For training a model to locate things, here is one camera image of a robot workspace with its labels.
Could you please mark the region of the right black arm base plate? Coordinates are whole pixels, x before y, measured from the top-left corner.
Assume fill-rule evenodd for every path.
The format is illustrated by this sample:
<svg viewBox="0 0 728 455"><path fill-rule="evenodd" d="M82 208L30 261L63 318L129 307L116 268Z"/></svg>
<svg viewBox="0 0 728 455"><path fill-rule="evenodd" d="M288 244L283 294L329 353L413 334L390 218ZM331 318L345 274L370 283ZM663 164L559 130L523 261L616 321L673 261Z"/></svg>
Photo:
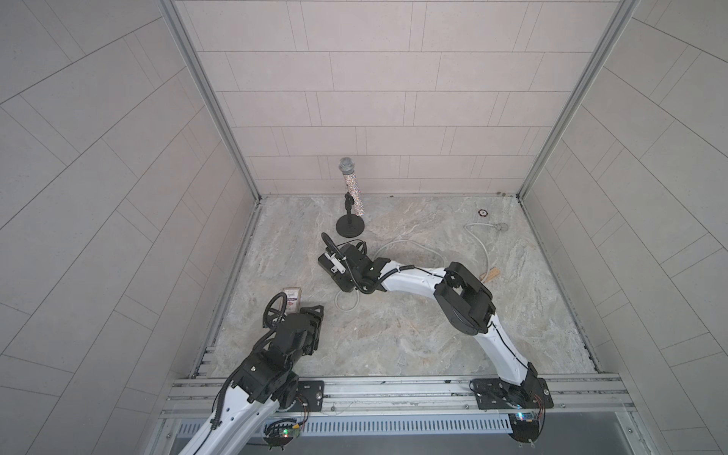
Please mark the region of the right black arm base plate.
<svg viewBox="0 0 728 455"><path fill-rule="evenodd" d="M526 377L521 385L496 378L476 378L469 383L481 410L539 410L554 406L543 378Z"/></svg>

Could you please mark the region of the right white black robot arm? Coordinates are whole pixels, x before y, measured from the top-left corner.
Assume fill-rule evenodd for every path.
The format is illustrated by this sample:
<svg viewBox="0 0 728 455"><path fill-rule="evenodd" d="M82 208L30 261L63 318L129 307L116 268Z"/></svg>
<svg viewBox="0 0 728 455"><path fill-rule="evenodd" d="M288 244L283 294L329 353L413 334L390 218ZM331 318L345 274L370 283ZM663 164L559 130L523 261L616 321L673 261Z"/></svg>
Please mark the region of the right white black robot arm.
<svg viewBox="0 0 728 455"><path fill-rule="evenodd" d="M366 244L337 245L322 233L325 250L318 258L339 289L365 295L404 292L432 299L449 323L472 336L496 368L496 379L476 378L469 388L482 409L544 410L554 406L546 381L505 333L491 291L464 265L424 268L388 258L370 259Z"/></svg>

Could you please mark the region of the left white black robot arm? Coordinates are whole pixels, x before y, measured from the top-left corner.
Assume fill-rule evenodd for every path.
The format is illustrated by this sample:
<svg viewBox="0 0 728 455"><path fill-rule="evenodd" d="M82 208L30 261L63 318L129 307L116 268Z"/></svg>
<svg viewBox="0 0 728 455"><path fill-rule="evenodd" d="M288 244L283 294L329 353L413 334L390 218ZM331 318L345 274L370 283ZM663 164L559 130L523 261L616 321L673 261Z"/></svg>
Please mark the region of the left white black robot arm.
<svg viewBox="0 0 728 455"><path fill-rule="evenodd" d="M321 305L287 311L287 295L268 302L262 316L265 335L225 379L213 400L209 422L191 438L183 454L238 454L280 408L297 400L295 364L318 350L324 319Z"/></svg>

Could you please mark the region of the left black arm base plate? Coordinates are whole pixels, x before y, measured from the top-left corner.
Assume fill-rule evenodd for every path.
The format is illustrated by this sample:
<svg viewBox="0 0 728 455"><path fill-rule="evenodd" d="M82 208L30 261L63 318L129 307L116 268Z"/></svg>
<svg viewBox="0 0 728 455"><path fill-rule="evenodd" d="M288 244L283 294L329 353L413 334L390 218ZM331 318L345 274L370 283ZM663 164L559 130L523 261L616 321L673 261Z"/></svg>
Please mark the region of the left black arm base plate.
<svg viewBox="0 0 728 455"><path fill-rule="evenodd" d="M302 380L292 404L282 411L286 413L319 413L322 410L325 382L323 380Z"/></svg>

